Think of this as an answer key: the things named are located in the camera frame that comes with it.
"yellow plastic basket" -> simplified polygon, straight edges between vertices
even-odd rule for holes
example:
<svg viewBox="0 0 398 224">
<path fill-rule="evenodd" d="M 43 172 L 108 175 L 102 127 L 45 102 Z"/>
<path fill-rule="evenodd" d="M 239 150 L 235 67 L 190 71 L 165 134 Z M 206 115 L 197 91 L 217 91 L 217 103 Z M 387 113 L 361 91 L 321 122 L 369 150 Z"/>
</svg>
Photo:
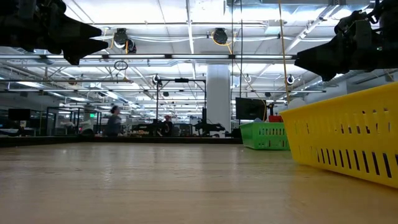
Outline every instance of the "yellow plastic basket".
<svg viewBox="0 0 398 224">
<path fill-rule="evenodd" d="M 398 188 L 398 82 L 281 113 L 293 158 Z"/>
</svg>

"red object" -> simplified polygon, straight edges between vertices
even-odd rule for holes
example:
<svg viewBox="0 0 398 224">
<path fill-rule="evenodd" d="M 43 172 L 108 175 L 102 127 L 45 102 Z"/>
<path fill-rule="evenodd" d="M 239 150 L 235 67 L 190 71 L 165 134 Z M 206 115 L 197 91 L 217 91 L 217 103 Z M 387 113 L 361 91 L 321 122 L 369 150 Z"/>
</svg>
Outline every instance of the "red object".
<svg viewBox="0 0 398 224">
<path fill-rule="evenodd" d="M 284 120 L 282 119 L 281 116 L 273 116 L 273 115 L 270 115 L 268 117 L 268 121 L 270 123 L 283 123 L 284 122 Z"/>
</svg>

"black monitor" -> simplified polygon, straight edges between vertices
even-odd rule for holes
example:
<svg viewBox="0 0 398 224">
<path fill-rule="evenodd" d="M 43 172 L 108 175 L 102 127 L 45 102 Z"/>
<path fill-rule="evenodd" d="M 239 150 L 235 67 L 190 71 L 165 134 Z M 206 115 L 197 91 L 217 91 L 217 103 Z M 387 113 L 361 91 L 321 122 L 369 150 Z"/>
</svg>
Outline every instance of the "black monitor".
<svg viewBox="0 0 398 224">
<path fill-rule="evenodd" d="M 263 119 L 264 113 L 267 118 L 266 106 L 262 100 L 249 99 L 249 98 L 235 98 L 236 100 L 236 119 L 249 119 L 256 118 Z"/>
<path fill-rule="evenodd" d="M 11 121 L 30 120 L 30 109 L 8 109 L 8 119 Z"/>
</svg>

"green plastic basket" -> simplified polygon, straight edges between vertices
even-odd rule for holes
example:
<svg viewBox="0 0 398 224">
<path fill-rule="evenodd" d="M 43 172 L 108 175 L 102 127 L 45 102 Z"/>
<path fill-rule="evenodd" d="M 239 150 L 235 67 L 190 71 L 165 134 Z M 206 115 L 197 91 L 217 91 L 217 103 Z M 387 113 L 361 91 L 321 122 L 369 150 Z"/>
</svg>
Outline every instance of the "green plastic basket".
<svg viewBox="0 0 398 224">
<path fill-rule="evenodd" d="M 255 150 L 289 150 L 283 123 L 249 123 L 240 126 L 243 145 Z"/>
</svg>

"wooden table surface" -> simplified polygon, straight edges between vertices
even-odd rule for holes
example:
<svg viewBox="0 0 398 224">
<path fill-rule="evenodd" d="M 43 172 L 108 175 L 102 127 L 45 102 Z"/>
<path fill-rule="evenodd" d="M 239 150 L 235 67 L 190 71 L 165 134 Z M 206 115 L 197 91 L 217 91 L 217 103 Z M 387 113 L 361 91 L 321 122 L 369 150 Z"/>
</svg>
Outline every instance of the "wooden table surface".
<svg viewBox="0 0 398 224">
<path fill-rule="evenodd" d="M 0 149 L 0 223 L 398 223 L 398 190 L 237 145 Z"/>
</svg>

